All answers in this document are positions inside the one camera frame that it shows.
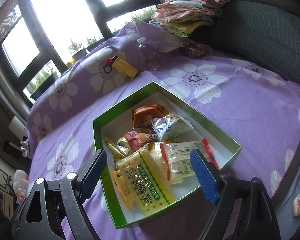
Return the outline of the red white snack packet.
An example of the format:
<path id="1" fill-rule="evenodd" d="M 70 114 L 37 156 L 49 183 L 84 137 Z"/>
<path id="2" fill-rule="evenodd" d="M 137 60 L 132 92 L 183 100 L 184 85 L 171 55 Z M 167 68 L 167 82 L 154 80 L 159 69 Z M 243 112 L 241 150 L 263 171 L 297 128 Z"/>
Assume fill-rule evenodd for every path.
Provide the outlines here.
<path id="1" fill-rule="evenodd" d="M 219 168 L 214 158 L 208 141 L 204 138 L 197 141 L 173 142 L 170 144 L 160 143 L 161 155 L 167 165 L 167 179 L 170 183 L 180 183 L 183 178 L 194 176 L 194 170 L 190 163 L 192 150 L 199 150 L 200 153 Z"/>

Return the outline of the green cracker packet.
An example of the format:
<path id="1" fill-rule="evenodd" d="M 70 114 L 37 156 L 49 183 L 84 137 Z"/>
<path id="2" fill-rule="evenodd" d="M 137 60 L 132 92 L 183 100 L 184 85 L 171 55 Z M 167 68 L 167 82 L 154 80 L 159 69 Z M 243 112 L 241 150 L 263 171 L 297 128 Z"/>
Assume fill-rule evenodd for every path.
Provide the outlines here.
<path id="1" fill-rule="evenodd" d="M 150 216 L 176 201 L 167 178 L 151 156 L 149 144 L 117 163 L 125 183 L 144 216 Z"/>

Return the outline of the silver white snack packet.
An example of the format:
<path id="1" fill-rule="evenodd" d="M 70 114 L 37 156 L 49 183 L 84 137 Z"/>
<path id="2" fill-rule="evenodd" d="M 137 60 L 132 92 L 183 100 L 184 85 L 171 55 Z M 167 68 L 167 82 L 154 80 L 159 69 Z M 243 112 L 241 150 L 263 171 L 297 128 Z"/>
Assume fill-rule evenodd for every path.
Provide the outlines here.
<path id="1" fill-rule="evenodd" d="M 159 141 L 174 139 L 194 130 L 189 120 L 173 113 L 161 118 L 153 118 L 151 123 Z"/>

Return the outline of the white plastic bag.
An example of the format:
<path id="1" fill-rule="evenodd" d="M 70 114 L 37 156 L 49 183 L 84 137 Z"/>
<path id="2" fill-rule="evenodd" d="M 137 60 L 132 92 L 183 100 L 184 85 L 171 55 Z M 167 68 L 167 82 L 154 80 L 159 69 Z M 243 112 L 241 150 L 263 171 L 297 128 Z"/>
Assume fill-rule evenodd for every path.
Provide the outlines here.
<path id="1" fill-rule="evenodd" d="M 13 191 L 19 200 L 23 200 L 27 197 L 27 186 L 29 176 L 23 170 L 16 170 L 13 177 Z"/>

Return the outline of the orange yellow snack packet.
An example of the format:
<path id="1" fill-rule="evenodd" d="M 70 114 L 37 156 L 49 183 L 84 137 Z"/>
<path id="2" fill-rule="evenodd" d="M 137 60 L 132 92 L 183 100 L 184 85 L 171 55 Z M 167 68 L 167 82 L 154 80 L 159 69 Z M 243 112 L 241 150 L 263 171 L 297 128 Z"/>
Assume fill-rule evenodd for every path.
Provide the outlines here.
<path id="1" fill-rule="evenodd" d="M 130 209 L 135 204 L 135 200 L 128 188 L 123 175 L 121 174 L 120 170 L 111 171 L 110 174 L 123 199 L 126 208 Z"/>

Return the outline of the purple floral bed sheet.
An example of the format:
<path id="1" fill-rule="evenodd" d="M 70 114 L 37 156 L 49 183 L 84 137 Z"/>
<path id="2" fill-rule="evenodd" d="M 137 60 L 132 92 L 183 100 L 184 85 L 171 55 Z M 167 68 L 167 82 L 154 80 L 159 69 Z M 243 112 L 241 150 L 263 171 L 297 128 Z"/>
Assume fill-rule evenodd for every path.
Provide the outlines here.
<path id="1" fill-rule="evenodd" d="M 151 41 L 158 70 L 147 70 L 137 39 Z M 154 81 L 201 112 L 242 145 L 231 172 L 250 180 L 259 177 L 276 208 L 281 237 L 290 238 L 300 224 L 292 201 L 300 193 L 300 165 L 282 192 L 297 158 L 300 141 L 300 85 L 254 63 L 208 50 L 191 59 L 178 49 L 188 45 L 150 24 L 134 21 L 64 73 L 33 105 L 27 119 L 36 179 L 63 178 L 94 154 L 93 120 L 136 90 Z M 139 72 L 130 80 L 106 66 L 119 56 Z"/>

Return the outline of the pink cartoon snack packet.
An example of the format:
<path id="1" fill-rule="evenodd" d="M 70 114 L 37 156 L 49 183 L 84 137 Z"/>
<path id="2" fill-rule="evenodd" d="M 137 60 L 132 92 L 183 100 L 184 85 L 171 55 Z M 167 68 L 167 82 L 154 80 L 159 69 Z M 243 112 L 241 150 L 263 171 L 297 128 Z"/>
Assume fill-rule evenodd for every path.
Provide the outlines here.
<path id="1" fill-rule="evenodd" d="M 127 132 L 124 135 L 125 139 L 128 141 L 129 146 L 134 150 L 138 150 L 145 146 L 147 143 L 151 143 L 157 140 L 157 134 L 147 128 L 135 128 L 132 131 Z"/>

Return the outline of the green cardboard box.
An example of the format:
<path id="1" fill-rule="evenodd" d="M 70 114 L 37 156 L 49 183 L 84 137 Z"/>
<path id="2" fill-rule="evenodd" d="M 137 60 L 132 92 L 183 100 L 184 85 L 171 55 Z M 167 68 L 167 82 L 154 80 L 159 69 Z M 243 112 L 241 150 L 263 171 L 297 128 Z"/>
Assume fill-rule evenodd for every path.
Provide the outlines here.
<path id="1" fill-rule="evenodd" d="M 96 148 L 105 150 L 107 154 L 107 165 L 101 175 L 105 201 L 115 228 L 123 228 L 132 224 L 145 221 L 165 211 L 170 211 L 179 202 L 199 189 L 200 184 L 194 176 L 183 178 L 180 183 L 168 183 L 176 197 L 176 201 L 168 207 L 150 216 L 144 216 L 140 208 L 135 204 L 127 209 L 123 199 L 111 177 L 110 172 L 119 170 L 117 162 L 106 145 L 105 138 L 108 137 L 119 147 L 130 150 L 130 154 L 136 152 L 129 146 L 124 135 L 132 131 L 132 110 L 141 106 L 159 104 L 166 108 L 167 114 L 173 113 L 189 120 L 194 130 L 185 133 L 177 138 L 159 141 L 158 139 L 149 144 L 151 156 L 159 166 L 162 174 L 167 178 L 167 165 L 161 155 L 160 143 L 170 144 L 173 142 L 188 142 L 206 139 L 213 152 L 219 168 L 227 168 L 232 165 L 241 151 L 241 145 L 225 133 L 220 127 L 214 124 L 206 116 L 192 108 L 185 101 L 166 90 L 161 85 L 151 82 L 137 90 L 121 102 L 117 103 L 93 122 L 94 143 Z"/>

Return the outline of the potted plant on sill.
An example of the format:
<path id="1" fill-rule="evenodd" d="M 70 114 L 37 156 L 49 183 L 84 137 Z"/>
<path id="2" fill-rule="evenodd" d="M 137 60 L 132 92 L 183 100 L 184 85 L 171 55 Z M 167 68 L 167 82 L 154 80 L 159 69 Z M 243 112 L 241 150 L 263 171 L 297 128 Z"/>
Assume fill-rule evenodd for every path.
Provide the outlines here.
<path id="1" fill-rule="evenodd" d="M 71 40 L 71 44 L 68 47 L 68 50 L 75 62 L 88 55 L 88 50 L 83 46 L 83 44 L 81 42 L 75 42 L 73 40 Z"/>

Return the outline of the yellow bottle with red cap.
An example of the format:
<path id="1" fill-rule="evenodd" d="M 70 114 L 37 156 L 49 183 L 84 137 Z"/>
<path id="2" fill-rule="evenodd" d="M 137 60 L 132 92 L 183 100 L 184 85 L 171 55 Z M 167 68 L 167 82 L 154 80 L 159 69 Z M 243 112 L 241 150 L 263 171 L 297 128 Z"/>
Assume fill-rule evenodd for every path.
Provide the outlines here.
<path id="1" fill-rule="evenodd" d="M 112 58 L 106 59 L 106 66 L 110 66 L 111 68 L 116 69 L 116 71 L 120 73 L 123 77 L 128 78 L 130 80 L 134 79 L 134 77 L 136 77 L 136 75 L 139 72 L 139 70 L 136 67 L 134 67 L 127 61 L 121 59 L 117 55 Z"/>

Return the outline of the clear plastic water bottle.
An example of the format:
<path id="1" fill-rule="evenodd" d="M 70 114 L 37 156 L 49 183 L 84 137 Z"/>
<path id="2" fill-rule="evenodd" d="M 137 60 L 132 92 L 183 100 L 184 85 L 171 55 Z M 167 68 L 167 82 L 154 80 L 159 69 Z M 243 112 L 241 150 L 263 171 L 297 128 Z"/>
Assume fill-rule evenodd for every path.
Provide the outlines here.
<path id="1" fill-rule="evenodd" d="M 155 49 L 152 46 L 151 41 L 147 40 L 145 37 L 140 37 L 137 39 L 138 50 L 141 57 L 141 61 L 144 65 L 144 68 L 147 70 L 158 70 L 159 60 L 156 56 Z"/>

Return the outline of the dark grey sofa cushion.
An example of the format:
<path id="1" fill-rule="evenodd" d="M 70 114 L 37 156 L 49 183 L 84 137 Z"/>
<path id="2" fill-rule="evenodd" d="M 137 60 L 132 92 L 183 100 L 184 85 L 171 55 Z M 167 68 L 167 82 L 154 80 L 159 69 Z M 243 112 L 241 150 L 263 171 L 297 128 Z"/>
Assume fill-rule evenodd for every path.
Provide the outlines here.
<path id="1" fill-rule="evenodd" d="M 295 0 L 232 0 L 196 42 L 250 60 L 300 85 L 300 7 Z"/>

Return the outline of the stack of folded cloths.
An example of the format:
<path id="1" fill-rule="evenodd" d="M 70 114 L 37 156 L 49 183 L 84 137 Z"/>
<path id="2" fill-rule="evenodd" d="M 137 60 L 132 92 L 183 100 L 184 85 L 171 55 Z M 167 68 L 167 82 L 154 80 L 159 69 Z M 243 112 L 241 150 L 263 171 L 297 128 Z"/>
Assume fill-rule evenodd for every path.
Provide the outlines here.
<path id="1" fill-rule="evenodd" d="M 213 26 L 222 7 L 232 0 L 165 0 L 157 5 L 150 24 L 179 37 L 188 37 L 201 26 Z"/>

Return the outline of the black window frame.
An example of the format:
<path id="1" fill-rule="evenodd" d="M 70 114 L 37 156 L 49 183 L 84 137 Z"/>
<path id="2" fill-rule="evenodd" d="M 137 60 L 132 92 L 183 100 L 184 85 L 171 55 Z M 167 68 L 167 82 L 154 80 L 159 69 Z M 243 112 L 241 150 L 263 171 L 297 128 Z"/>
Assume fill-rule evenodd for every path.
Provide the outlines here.
<path id="1" fill-rule="evenodd" d="M 31 107 L 34 93 L 73 61 L 71 40 L 89 47 L 113 36 L 112 20 L 159 0 L 0 0 L 0 88 Z"/>

